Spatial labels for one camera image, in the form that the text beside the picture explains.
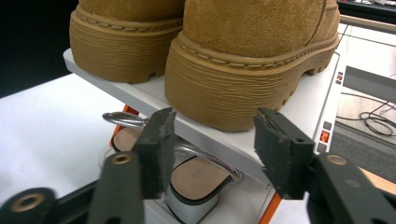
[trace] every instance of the boot sole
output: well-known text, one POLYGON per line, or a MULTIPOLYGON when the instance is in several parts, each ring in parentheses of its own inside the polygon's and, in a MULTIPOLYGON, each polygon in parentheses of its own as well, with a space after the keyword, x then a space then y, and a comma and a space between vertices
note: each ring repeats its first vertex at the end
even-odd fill
POLYGON ((80 6, 71 14, 70 46, 76 64, 110 81, 138 83, 164 74, 170 43, 182 19, 114 21, 80 6))
POLYGON ((259 106, 279 110, 302 74, 326 68, 338 41, 335 35, 288 54, 249 58, 205 49, 180 32, 169 50, 165 95, 176 110, 206 126, 247 131, 259 106))

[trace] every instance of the shoe insole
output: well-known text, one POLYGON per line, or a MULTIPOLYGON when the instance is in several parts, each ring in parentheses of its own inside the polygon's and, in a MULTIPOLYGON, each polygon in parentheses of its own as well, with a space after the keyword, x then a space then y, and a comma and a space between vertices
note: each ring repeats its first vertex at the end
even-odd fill
POLYGON ((195 157, 174 169, 171 183, 181 196, 200 200, 220 187, 228 176, 210 161, 195 157))
POLYGON ((113 147, 118 151, 131 151, 142 132, 133 128, 124 128, 111 139, 113 147))

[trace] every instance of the black machine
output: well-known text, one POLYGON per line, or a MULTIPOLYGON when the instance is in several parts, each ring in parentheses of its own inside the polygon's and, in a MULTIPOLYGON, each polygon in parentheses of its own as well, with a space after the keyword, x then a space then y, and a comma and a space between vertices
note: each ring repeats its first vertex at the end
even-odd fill
MULTIPOLYGON (((44 188, 13 196, 0 222, 144 223, 142 200, 158 198, 169 184, 174 118, 171 108, 155 113, 134 149, 107 158, 100 179, 86 187, 60 199, 44 188)), ((309 193, 312 223, 396 223, 395 196, 376 189, 347 158, 314 154, 314 142, 279 112, 259 108, 254 121, 263 171, 283 199, 309 193)))

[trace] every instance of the tan suede boot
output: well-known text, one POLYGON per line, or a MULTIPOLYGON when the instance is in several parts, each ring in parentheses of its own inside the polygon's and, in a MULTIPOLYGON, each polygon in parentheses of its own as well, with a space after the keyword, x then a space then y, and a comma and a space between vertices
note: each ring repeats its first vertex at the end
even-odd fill
POLYGON ((303 73, 327 66, 338 23, 335 0, 187 0, 166 97, 204 125, 246 131, 259 106, 279 110, 303 73))
POLYGON ((70 20, 74 60, 111 81, 161 76, 183 10, 184 0, 79 0, 70 20))

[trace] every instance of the sole stitching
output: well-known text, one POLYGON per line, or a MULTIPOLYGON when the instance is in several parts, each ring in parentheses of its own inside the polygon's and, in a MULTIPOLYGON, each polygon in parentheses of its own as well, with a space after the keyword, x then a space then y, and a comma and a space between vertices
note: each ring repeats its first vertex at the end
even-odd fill
POLYGON ((249 67, 249 68, 261 68, 261 67, 266 67, 266 68, 267 68, 267 67, 278 67, 278 66, 281 66, 281 65, 285 65, 285 64, 287 64, 287 63, 292 63, 293 61, 295 61, 295 60, 297 60, 297 59, 303 57, 305 54, 308 54, 308 53, 310 53, 310 52, 316 51, 316 50, 318 50, 318 49, 325 49, 325 48, 331 46, 332 44, 335 43, 335 41, 336 41, 336 39, 335 39, 334 41, 332 41, 331 43, 329 43, 329 44, 326 44, 326 45, 323 45, 323 46, 320 46, 320 47, 315 47, 315 48, 312 48, 312 49, 308 49, 308 50, 306 50, 305 52, 303 52, 303 53, 301 53, 301 54, 299 54, 299 55, 297 55, 297 56, 295 56, 295 57, 293 57, 293 58, 291 58, 291 59, 287 59, 286 61, 278 62, 278 63, 268 63, 268 64, 229 63, 229 62, 225 62, 225 61, 220 60, 220 59, 210 58, 209 56, 206 56, 206 55, 204 55, 204 54, 202 54, 202 53, 198 53, 197 51, 195 51, 195 50, 193 50, 193 49, 189 49, 187 46, 182 45, 179 41, 177 41, 177 43, 178 43, 184 50, 188 51, 189 53, 194 54, 194 55, 197 55, 197 56, 199 56, 200 58, 203 58, 203 59, 206 59, 206 60, 215 62, 215 63, 228 64, 228 65, 234 66, 234 67, 249 67))
POLYGON ((161 30, 167 30, 167 29, 171 29, 171 28, 183 25, 183 22, 178 22, 178 23, 174 23, 174 24, 170 24, 170 25, 157 27, 157 28, 154 28, 154 29, 134 28, 134 27, 121 27, 121 26, 111 25, 111 24, 107 24, 107 23, 104 23, 104 22, 99 22, 99 21, 96 21, 96 20, 89 19, 87 17, 82 16, 78 12, 76 12, 76 15, 77 15, 78 18, 80 18, 83 21, 86 21, 88 23, 95 24, 95 25, 102 26, 102 27, 112 28, 114 30, 122 30, 122 31, 126 31, 126 32, 141 32, 141 33, 147 32, 148 33, 148 32, 156 32, 156 31, 161 31, 161 30))

